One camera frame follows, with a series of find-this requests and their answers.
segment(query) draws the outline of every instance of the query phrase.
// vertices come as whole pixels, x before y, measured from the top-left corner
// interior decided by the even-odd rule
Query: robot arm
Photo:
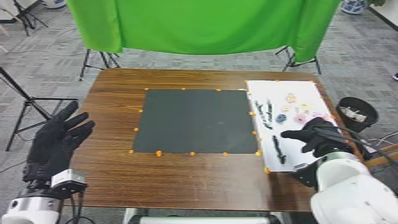
[[[318,223],[397,224],[395,193],[373,178],[333,123],[317,118],[301,131],[286,131],[281,135],[308,143],[302,153],[313,151],[320,158],[294,173],[302,184],[318,190],[311,198]]]
[[[71,102],[36,134],[23,170],[27,189],[9,204],[2,224],[55,224],[64,200],[86,190],[84,176],[70,169],[75,149],[87,139],[95,122],[89,114],[71,117],[79,103]]]

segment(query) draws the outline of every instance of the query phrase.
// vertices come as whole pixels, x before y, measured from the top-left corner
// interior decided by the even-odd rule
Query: wooden table
[[[265,174],[262,157],[157,157],[130,153],[144,89],[242,89],[246,80],[313,80],[338,117],[320,81],[308,73],[137,69],[102,72],[82,107],[96,121],[95,134],[73,158],[73,168],[87,175],[86,206],[310,211],[313,189],[288,174]]]

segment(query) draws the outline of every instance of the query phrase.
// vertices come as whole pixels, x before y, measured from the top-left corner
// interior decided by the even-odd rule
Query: white paper
[[[313,152],[302,153],[304,143],[299,140],[281,137],[281,132],[286,130],[301,130],[306,122],[315,117],[324,117],[336,125],[331,111],[322,99],[322,95],[317,89],[317,84],[311,81],[249,81],[249,101],[251,108],[256,114],[254,126],[256,134],[260,137],[260,147],[263,150],[265,166],[272,172],[290,172],[301,164],[311,164],[317,161]],[[294,96],[295,103],[288,102],[288,96]],[[260,116],[256,101],[263,104],[262,110],[265,119],[269,122],[269,102],[272,104],[272,130],[263,125],[263,119]],[[279,114],[286,115],[286,121],[283,124],[276,122]],[[306,122],[295,120],[297,115],[306,116]],[[272,136],[278,136],[279,148],[286,155],[286,163],[281,164],[278,158],[278,151]]]

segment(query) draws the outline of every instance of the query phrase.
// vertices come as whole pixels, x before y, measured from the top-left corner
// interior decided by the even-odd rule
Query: light stand
[[[290,58],[288,64],[286,64],[285,69],[283,69],[283,72],[288,70],[288,68],[295,68],[295,67],[306,65],[308,63],[315,63],[315,65],[317,65],[317,69],[318,69],[318,74],[322,75],[320,62],[318,62],[318,58],[317,58],[317,56],[315,56],[313,60],[310,60],[308,62],[304,62],[304,63],[295,63],[295,53],[294,53],[294,55],[290,55],[290,49],[288,49],[288,48],[290,48],[290,47],[286,46],[286,47],[278,51],[278,53],[276,53],[276,55],[279,55],[281,52],[286,51],[288,58]]]
[[[29,29],[32,29],[32,30],[36,29],[36,21],[43,24],[45,27],[48,27],[48,25],[39,20],[39,18],[34,16],[34,14],[27,11],[27,9],[23,8],[20,2],[16,0],[13,0],[13,1],[15,1],[15,6],[16,6],[18,14],[20,14],[20,19],[22,19],[25,33],[27,33],[27,36],[31,36]]]
[[[80,76],[79,76],[79,81],[84,81],[84,73],[86,73],[86,69],[87,69],[87,68],[96,68],[96,69],[100,69],[100,70],[105,70],[105,69],[111,68],[111,64],[112,64],[112,63],[116,64],[116,68],[121,68],[119,63],[118,63],[118,61],[116,61],[116,59],[114,59],[114,56],[119,58],[119,55],[114,54],[114,53],[107,53],[107,52],[103,52],[103,51],[100,51],[98,53],[100,53],[100,55],[102,55],[105,68],[100,68],[100,67],[96,67],[96,66],[93,66],[93,65],[87,64],[87,63],[89,63],[89,57],[91,57],[91,49],[87,49],[87,51],[86,51],[86,57],[84,57],[82,72],[80,72]]]
[[[73,98],[36,98],[36,97],[31,97],[29,94],[27,94],[27,92],[23,91],[22,86],[18,85],[15,79],[11,78],[7,72],[4,71],[4,68],[2,67],[0,67],[0,74],[4,76],[4,78],[0,77],[0,79],[4,80],[6,84],[9,85],[9,87],[15,89],[16,93],[20,94],[20,96],[25,98],[23,108],[22,108],[22,112],[20,112],[20,116],[18,116],[18,121],[16,121],[16,126],[15,126],[15,130],[13,130],[11,138],[9,138],[9,144],[7,144],[7,147],[6,147],[6,152],[7,152],[11,150],[11,145],[13,145],[13,142],[15,142],[16,135],[23,131],[27,131],[29,129],[36,128],[39,125],[43,125],[47,123],[47,121],[54,117],[54,114],[55,114],[55,112],[59,110],[59,107],[61,107],[63,102],[64,101],[75,101],[79,99],[73,99]],[[57,107],[54,109],[54,113],[48,113],[48,111],[39,106],[39,104],[38,104],[36,101],[59,101]],[[38,124],[31,125],[25,128],[20,128],[20,126],[22,126],[22,120],[23,120],[23,117],[27,115],[25,112],[27,112],[29,107],[32,107],[32,109],[38,110],[38,112],[39,112],[43,118],[47,119],[47,121],[39,122]]]

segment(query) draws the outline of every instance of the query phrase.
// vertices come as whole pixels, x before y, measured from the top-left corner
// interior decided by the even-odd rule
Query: black glove
[[[345,144],[345,139],[338,128],[324,118],[317,117],[306,124],[301,131],[285,131],[281,133],[285,138],[297,139],[308,144],[302,147],[302,153],[313,152],[315,157],[322,157],[331,152],[350,152],[352,148]]]
[[[52,176],[70,168],[75,149],[87,139],[96,125],[95,121],[89,121],[79,126],[89,118],[87,113],[82,113],[68,120],[77,109],[79,103],[73,101],[36,133],[23,170],[23,181],[52,180]]]

